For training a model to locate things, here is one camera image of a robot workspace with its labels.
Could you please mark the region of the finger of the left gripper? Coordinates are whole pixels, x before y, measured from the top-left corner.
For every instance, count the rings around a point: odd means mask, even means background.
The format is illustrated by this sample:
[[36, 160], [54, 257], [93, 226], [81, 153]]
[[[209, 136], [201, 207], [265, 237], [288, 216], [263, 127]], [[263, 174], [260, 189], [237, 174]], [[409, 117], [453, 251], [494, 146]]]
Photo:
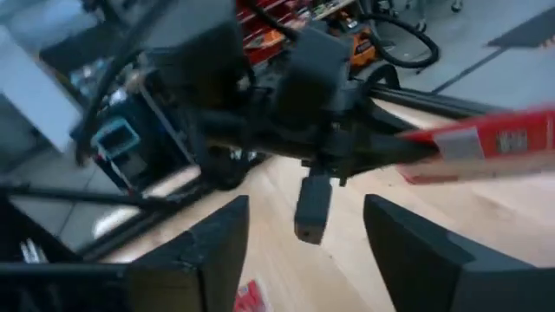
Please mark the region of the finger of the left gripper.
[[305, 243], [321, 243], [330, 210], [332, 178], [345, 186], [347, 180], [360, 173], [383, 166], [410, 164], [435, 154], [435, 151], [387, 151], [355, 153], [339, 159], [304, 160], [310, 168], [303, 178], [294, 216], [294, 231]]
[[352, 158], [359, 165], [392, 165], [414, 163], [437, 153], [438, 147], [434, 143], [371, 134], [355, 143]]

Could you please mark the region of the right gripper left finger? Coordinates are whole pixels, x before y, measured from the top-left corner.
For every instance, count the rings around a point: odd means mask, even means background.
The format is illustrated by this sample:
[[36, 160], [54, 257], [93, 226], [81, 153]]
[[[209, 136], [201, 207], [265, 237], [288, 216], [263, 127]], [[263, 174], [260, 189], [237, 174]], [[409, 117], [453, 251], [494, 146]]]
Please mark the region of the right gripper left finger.
[[232, 312], [248, 233], [242, 195], [129, 263], [86, 262], [0, 195], [0, 312]]

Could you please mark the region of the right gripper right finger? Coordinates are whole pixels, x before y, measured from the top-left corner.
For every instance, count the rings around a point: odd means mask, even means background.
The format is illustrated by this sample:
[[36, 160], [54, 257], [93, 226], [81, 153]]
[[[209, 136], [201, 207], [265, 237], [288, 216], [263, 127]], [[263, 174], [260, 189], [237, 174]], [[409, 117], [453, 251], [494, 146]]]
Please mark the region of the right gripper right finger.
[[364, 199], [363, 222], [396, 312], [555, 312], [555, 267], [511, 257], [375, 194]]

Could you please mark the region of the red popcorn bag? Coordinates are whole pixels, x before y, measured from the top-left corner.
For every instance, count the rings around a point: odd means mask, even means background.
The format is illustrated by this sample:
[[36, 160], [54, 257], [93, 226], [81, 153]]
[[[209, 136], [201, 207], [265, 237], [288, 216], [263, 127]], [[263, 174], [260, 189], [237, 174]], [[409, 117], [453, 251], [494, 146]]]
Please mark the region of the red popcorn bag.
[[435, 156], [397, 167], [413, 185], [555, 171], [555, 104], [468, 118], [403, 137], [439, 149]]
[[266, 312], [263, 292], [256, 280], [240, 286], [235, 297], [233, 312]]

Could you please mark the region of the red tool chest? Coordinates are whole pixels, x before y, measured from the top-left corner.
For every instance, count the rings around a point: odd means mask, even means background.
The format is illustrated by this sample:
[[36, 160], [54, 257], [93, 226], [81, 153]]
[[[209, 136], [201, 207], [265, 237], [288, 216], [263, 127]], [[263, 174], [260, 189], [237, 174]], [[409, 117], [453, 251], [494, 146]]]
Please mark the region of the red tool chest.
[[255, 3], [267, 16], [290, 28], [299, 27], [301, 16], [311, 0], [236, 0], [236, 17], [243, 30], [243, 48], [252, 65], [267, 61], [283, 48], [285, 36], [269, 26], [248, 3]]

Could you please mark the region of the orange black shop vacuum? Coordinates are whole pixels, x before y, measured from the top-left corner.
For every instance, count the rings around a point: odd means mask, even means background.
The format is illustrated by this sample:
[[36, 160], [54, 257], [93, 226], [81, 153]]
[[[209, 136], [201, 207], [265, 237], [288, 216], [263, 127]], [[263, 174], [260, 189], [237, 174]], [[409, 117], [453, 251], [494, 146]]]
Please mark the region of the orange black shop vacuum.
[[367, 67], [376, 56], [374, 44], [370, 41], [371, 28], [360, 22], [346, 11], [335, 13], [328, 21], [330, 33], [340, 37], [351, 46], [351, 72], [355, 73]]

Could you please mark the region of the light blue framed box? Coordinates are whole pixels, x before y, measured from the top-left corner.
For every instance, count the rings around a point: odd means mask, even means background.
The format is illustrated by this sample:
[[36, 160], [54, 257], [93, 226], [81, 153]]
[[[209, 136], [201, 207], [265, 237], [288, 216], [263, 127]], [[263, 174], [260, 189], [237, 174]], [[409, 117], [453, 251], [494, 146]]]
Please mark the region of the light blue framed box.
[[113, 160], [140, 144], [140, 136], [124, 118], [104, 124], [90, 143], [104, 159]]

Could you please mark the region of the black striped floor mat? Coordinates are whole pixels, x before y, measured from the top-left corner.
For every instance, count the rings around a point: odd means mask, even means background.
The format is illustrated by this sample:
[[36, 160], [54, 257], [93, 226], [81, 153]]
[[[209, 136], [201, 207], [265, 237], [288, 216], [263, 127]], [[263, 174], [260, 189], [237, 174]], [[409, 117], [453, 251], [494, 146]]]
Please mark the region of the black striped floor mat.
[[486, 45], [503, 49], [547, 49], [555, 46], [555, 7], [536, 15]]

